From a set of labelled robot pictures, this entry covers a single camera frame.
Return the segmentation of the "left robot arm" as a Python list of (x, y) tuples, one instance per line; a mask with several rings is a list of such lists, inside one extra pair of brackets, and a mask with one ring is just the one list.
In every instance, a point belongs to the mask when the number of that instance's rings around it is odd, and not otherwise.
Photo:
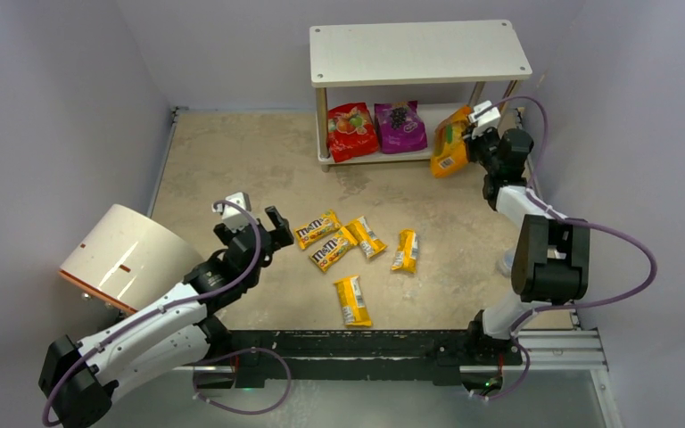
[(254, 287), (274, 254), (293, 244), (277, 208), (270, 226), (236, 193), (213, 206), (222, 248), (205, 259), (148, 217), (115, 204), (62, 263), (61, 276), (124, 313), (114, 325), (80, 340), (62, 336), (46, 352), (38, 379), (46, 427), (88, 427), (134, 389), (179, 366), (263, 354), (239, 344), (217, 318)]

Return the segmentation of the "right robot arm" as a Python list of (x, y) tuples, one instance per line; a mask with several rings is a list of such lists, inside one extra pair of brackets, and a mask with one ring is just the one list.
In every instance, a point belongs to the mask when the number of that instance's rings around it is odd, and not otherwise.
[(541, 310), (581, 299), (588, 290), (590, 232), (537, 197), (524, 177), (533, 140), (521, 129), (467, 131), (466, 154), (481, 165), (483, 197), (519, 227), (511, 290), (470, 323), (470, 347), (481, 356), (509, 350), (518, 331)]

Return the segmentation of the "red candy bag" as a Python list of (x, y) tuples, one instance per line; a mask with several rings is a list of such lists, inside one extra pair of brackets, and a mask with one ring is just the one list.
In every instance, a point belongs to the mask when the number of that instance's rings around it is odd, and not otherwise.
[(335, 163), (379, 151), (375, 126), (365, 103), (346, 103), (327, 113), (326, 145)]

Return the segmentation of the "purple candy bag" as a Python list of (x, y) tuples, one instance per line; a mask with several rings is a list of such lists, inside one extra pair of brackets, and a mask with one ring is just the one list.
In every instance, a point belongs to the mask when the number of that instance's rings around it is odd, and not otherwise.
[(426, 127), (417, 112), (418, 101), (375, 103), (375, 128), (381, 152), (400, 154), (427, 147)]

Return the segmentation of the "orange candy bag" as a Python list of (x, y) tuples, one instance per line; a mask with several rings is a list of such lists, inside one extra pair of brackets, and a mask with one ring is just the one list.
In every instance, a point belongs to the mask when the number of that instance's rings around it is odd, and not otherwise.
[(435, 178), (453, 175), (468, 164), (463, 135), (469, 125), (468, 115), (472, 112), (471, 107), (463, 105), (436, 127), (430, 158), (430, 171)]

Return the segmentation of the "yellow M&M bag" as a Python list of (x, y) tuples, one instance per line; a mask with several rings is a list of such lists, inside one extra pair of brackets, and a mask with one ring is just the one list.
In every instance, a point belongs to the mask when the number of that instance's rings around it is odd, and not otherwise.
[(359, 240), (346, 227), (341, 227), (313, 252), (309, 259), (325, 273), (333, 264), (337, 263), (349, 250), (355, 248)]
[(308, 224), (294, 229), (293, 234), (302, 250), (306, 250), (313, 243), (336, 232), (341, 223), (333, 210), (327, 210)]

